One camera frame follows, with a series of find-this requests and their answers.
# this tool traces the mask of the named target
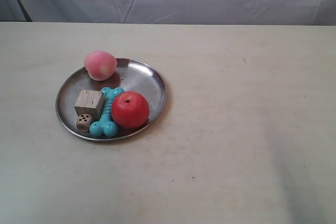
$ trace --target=wooden cube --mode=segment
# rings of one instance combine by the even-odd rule
[[[93,123],[92,115],[82,114],[77,118],[76,126],[80,131],[88,132],[90,130],[91,123]]]
[[[75,104],[76,113],[92,115],[97,121],[100,119],[104,101],[104,94],[101,91],[81,90]]]

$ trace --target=silver plate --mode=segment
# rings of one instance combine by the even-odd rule
[[[73,135],[91,141],[115,141],[133,136],[151,125],[162,113],[166,104],[167,88],[161,75],[145,63],[132,59],[117,59],[115,73],[106,81],[92,80],[86,69],[73,73],[60,88],[56,98],[56,113],[62,125]],[[115,137],[91,137],[90,133],[81,132],[76,127],[77,114],[75,103],[82,89],[101,90],[103,87],[122,87],[125,91],[141,93],[150,106],[149,120],[142,128],[127,131],[120,129]]]

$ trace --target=white table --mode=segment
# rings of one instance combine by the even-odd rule
[[[96,49],[169,84],[130,141],[57,120]],[[0,23],[0,223],[335,223],[335,52],[336,27]]]

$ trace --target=dog bone toy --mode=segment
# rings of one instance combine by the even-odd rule
[[[91,124],[90,133],[93,137],[99,137],[102,134],[105,134],[105,136],[108,137],[112,137],[118,132],[118,127],[116,123],[112,121],[111,107],[116,97],[125,91],[120,87],[115,89],[105,87],[102,88],[101,91],[105,97],[105,104],[100,120]]]

